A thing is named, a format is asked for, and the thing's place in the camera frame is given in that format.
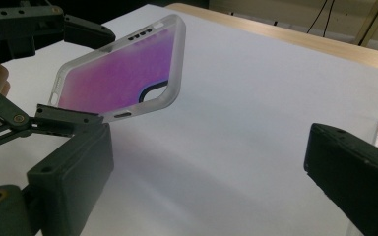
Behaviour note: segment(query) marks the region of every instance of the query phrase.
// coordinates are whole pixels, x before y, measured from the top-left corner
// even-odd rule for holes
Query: cable
[[[327,23],[325,23],[324,34],[322,35],[322,37],[325,37],[325,32],[327,31],[328,22],[330,21],[331,12],[333,11],[333,6],[334,6],[335,1],[336,0],[333,0],[333,2],[331,3],[330,12],[328,13],[328,19],[327,19]]]
[[[317,22],[319,16],[321,15],[322,11],[324,10],[324,7],[327,4],[327,2],[328,2],[328,0],[325,0],[324,5],[322,5],[322,8],[321,8],[320,12],[318,13],[317,18],[315,18],[315,21],[312,23],[311,27],[309,28],[309,30],[306,33],[309,33],[311,31],[311,29],[314,27],[314,25]]]

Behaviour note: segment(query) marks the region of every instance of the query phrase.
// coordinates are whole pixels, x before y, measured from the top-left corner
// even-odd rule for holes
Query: white table surface
[[[107,23],[117,38],[171,10]],[[111,124],[115,170],[82,235],[346,235],[349,220],[303,170],[309,128],[372,142],[378,69],[178,14],[187,25],[181,93],[170,107]],[[90,50],[60,42],[11,61],[9,98],[30,115],[58,68]],[[0,147],[0,185],[65,140]]]

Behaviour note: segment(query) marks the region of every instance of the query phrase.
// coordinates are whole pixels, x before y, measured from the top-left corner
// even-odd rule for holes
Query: clear phone case
[[[49,105],[111,122],[163,109],[180,91],[186,28],[169,15],[64,64]]]

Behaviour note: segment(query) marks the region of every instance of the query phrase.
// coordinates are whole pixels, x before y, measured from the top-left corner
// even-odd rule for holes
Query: bolt
[[[23,123],[24,120],[25,120],[25,118],[24,118],[24,116],[22,116],[22,115],[16,115],[16,116],[14,116],[14,121],[15,121],[16,123]]]

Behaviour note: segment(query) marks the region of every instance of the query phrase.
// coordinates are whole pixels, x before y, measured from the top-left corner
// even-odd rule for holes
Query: metal screw
[[[25,118],[24,118],[24,116],[22,116],[22,115],[16,115],[16,116],[14,116],[14,121],[15,121],[16,123],[23,123],[24,120],[25,120]]]

